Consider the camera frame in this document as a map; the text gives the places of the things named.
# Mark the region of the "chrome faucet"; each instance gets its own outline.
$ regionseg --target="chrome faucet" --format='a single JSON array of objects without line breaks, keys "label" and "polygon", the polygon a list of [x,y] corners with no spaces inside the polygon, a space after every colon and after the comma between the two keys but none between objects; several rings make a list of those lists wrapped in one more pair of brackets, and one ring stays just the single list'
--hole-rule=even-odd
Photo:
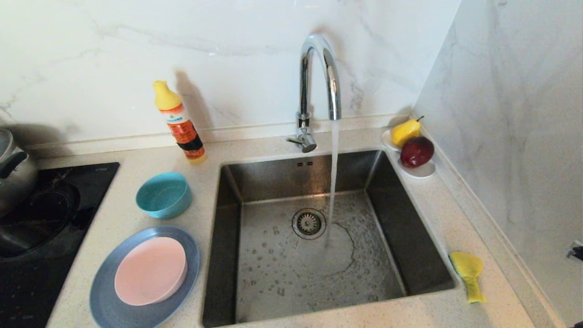
[{"label": "chrome faucet", "polygon": [[338,79],[338,69],[336,68],[336,61],[332,55],[332,49],[322,36],[312,34],[308,36],[301,48],[300,111],[296,113],[296,139],[286,139],[289,142],[297,144],[302,152],[311,152],[316,148],[316,141],[312,136],[312,129],[310,128],[310,117],[312,114],[308,110],[310,61],[313,52],[316,52],[320,57],[322,67],[324,68],[324,75],[326,76],[328,114],[330,120],[336,121],[342,118],[342,109],[340,108],[340,81]]}]

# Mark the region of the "blue bowl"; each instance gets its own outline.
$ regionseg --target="blue bowl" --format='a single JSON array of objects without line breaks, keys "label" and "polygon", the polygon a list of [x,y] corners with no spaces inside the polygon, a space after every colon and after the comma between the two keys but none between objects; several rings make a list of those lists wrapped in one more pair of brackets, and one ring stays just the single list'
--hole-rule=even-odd
[{"label": "blue bowl", "polygon": [[186,178],[175,172],[157,175],[138,190],[136,203],[146,214],[157,219],[172,219],[182,214],[192,201]]}]

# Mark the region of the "quartz countertop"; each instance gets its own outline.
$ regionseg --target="quartz countertop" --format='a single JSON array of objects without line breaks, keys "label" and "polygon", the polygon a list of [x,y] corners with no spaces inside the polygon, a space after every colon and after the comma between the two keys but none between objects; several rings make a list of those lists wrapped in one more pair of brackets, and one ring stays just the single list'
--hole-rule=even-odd
[{"label": "quartz countertop", "polygon": [[[384,149],[382,128],[342,131],[340,152]],[[318,148],[302,154],[283,137],[205,144],[206,162],[191,166],[177,146],[96,153],[43,159],[42,169],[104,162],[121,164],[69,272],[48,327],[97,327],[89,309],[93,278],[107,255],[124,239],[157,225],[173,225],[190,233],[201,250],[201,272],[183,306],[161,327],[202,327],[202,311],[212,239],[215,196],[221,165],[331,153],[330,134],[315,134]],[[397,154],[387,151],[396,166]],[[479,278],[488,299],[468,304],[465,287],[454,275],[456,287],[447,291],[409,296],[346,308],[239,324],[241,327],[535,327],[495,258],[450,193],[438,167],[437,174],[416,180],[396,171],[429,228],[442,257],[455,250],[471,252],[484,261]],[[145,215],[135,194],[148,178],[167,171],[184,174],[194,199],[180,216],[161,221]],[[449,269],[451,263],[446,260]]]}]

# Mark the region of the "sponge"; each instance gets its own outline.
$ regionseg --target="sponge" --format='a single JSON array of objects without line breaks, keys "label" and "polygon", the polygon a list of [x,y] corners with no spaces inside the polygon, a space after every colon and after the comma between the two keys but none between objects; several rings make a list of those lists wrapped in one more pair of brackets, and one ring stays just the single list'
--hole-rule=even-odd
[{"label": "sponge", "polygon": [[477,278],[482,273],[484,267],[482,260],[475,255],[464,252],[451,252],[449,254],[449,260],[454,265],[455,271],[466,283],[468,302],[484,303],[486,298],[480,292],[480,287],[477,284]]}]

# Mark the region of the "stainless steel sink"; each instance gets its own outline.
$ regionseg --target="stainless steel sink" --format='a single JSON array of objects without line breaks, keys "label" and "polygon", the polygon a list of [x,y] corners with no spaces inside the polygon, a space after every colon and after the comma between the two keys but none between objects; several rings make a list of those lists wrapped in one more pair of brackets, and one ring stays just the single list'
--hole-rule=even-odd
[{"label": "stainless steel sink", "polygon": [[383,151],[224,165],[203,325],[283,317],[454,287]]}]

